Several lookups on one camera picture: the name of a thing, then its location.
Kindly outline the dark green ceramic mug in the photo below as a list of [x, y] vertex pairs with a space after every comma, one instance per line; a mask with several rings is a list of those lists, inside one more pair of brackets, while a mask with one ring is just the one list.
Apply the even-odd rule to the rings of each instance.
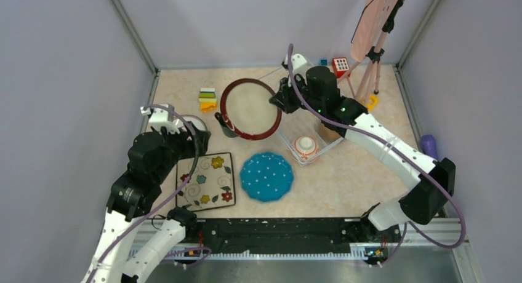
[[220, 124], [220, 127], [222, 129], [222, 132], [223, 134], [228, 137], [228, 138], [235, 138], [237, 137], [238, 135], [236, 133], [234, 133], [226, 124], [223, 116], [221, 113], [219, 112], [215, 112], [214, 113], [214, 117], [216, 118], [216, 120], [218, 121], [218, 123]]

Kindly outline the brown speckled ceramic bowl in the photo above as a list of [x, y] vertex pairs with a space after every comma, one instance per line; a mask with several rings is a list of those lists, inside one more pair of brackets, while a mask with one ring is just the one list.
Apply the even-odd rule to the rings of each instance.
[[336, 131], [327, 128], [323, 124], [319, 125], [318, 133], [326, 143], [332, 143], [344, 139], [343, 136], [339, 135]]

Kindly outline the orange patterned white bowl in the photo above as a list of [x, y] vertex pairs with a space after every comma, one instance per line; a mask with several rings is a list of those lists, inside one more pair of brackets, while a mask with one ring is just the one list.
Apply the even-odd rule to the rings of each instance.
[[307, 160], [318, 152], [318, 144], [312, 137], [301, 136], [294, 141], [294, 148], [301, 159]]

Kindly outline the red-rimmed cream round plate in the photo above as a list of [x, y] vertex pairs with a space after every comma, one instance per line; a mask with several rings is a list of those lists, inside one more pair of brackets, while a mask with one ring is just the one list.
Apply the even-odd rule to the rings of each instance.
[[237, 137], [264, 140], [277, 131], [282, 119], [282, 111], [269, 102], [274, 94], [270, 86], [258, 79], [235, 80], [222, 93], [219, 113]]

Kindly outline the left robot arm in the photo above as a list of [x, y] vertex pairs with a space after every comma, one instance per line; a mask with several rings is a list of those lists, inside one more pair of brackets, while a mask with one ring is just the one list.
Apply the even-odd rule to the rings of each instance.
[[138, 227], [149, 217], [174, 166], [205, 155], [211, 133], [194, 131], [161, 127], [135, 137], [127, 169], [111, 187], [100, 240], [83, 282], [145, 282], [168, 251], [196, 237], [196, 215], [176, 207], [156, 234], [130, 254]]

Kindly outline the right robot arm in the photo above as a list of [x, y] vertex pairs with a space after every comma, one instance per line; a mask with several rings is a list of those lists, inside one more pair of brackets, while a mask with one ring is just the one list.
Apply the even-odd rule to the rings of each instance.
[[375, 156], [408, 188], [405, 195], [365, 214], [365, 239], [378, 241], [389, 227], [409, 221], [427, 225], [453, 195], [456, 165], [448, 158], [438, 161], [393, 135], [360, 102], [340, 93], [329, 68], [314, 66], [281, 78], [269, 101], [286, 114], [303, 109], [321, 115], [328, 129]]

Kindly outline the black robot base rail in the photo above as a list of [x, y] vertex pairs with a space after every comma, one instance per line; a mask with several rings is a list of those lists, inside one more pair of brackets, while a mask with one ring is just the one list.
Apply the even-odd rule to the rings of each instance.
[[402, 231], [378, 231], [358, 218], [200, 218], [183, 242], [209, 243], [211, 238], [299, 237], [350, 243], [398, 242]]

